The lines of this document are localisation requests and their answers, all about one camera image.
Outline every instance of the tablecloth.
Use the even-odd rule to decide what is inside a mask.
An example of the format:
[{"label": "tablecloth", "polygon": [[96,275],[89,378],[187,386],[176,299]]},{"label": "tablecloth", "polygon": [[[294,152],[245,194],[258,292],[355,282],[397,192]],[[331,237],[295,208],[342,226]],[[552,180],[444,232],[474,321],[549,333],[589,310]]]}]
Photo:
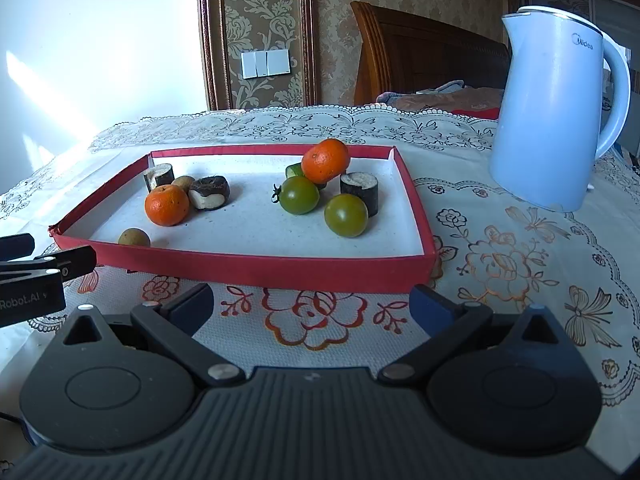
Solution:
[{"label": "tablecloth", "polygon": [[[496,122],[386,105],[228,110],[117,124],[57,157],[0,198],[0,235],[30,232],[36,253],[56,250],[47,227],[143,153],[162,146],[266,142],[395,145],[427,212],[439,260],[424,281],[453,301],[496,312],[546,304],[580,349],[602,390],[590,449],[616,470],[640,454],[640,178],[611,154],[594,165],[575,213],[517,199],[488,174]],[[532,178],[542,165],[528,168]],[[0,330],[0,410],[17,414],[31,365],[68,313],[103,313],[166,301],[194,282],[98,266],[65,284],[67,309]],[[427,339],[405,294],[335,294],[211,283],[213,316],[195,338],[251,373],[255,366],[386,363]],[[0,421],[0,470],[26,450]]]}]

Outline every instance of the light blue kettle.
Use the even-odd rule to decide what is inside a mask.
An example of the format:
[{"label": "light blue kettle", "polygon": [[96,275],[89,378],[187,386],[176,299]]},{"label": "light blue kettle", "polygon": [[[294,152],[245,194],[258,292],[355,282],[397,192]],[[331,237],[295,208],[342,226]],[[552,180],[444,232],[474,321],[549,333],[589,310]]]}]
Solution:
[{"label": "light blue kettle", "polygon": [[[580,209],[593,162],[616,141],[630,78],[618,45],[593,23],[550,7],[502,17],[513,59],[490,171],[507,191],[554,211]],[[611,67],[611,114],[600,131],[602,59]]]}]

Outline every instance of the wooden headboard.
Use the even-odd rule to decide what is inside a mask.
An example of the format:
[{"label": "wooden headboard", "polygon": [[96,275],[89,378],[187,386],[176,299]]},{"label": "wooden headboard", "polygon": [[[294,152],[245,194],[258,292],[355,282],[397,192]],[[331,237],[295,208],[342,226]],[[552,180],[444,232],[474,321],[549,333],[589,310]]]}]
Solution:
[{"label": "wooden headboard", "polygon": [[351,2],[362,35],[354,104],[382,92],[412,93],[463,79],[504,88],[507,47],[479,34],[399,10]]}]

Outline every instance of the cable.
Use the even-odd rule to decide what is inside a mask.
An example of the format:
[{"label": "cable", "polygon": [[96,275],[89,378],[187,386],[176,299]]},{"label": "cable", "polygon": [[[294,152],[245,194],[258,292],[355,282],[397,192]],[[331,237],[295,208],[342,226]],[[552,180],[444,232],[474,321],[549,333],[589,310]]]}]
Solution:
[{"label": "cable", "polygon": [[20,429],[22,430],[22,436],[24,437],[24,439],[32,446],[35,446],[35,444],[33,443],[33,440],[31,439],[31,436],[29,435],[29,430],[27,429],[27,425],[19,416],[13,416],[13,415],[9,415],[8,413],[0,412],[0,419],[6,420],[7,422],[12,422],[20,426]]},{"label": "cable", "polygon": [[3,418],[4,420],[8,420],[9,422],[12,422],[14,424],[18,424],[20,426],[24,424],[24,422],[20,417],[9,415],[8,413],[0,412],[0,418]]}]

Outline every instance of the mandarin orange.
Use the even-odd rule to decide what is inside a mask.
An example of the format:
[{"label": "mandarin orange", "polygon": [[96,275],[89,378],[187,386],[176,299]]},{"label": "mandarin orange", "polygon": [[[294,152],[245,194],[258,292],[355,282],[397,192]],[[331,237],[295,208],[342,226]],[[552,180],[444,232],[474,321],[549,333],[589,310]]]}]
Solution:
[{"label": "mandarin orange", "polygon": [[302,157],[302,173],[314,184],[326,184],[345,172],[351,157],[347,146],[338,139],[327,139],[312,147]]},{"label": "mandarin orange", "polygon": [[189,197],[174,184],[158,186],[145,198],[145,213],[163,227],[179,224],[189,213]]}]

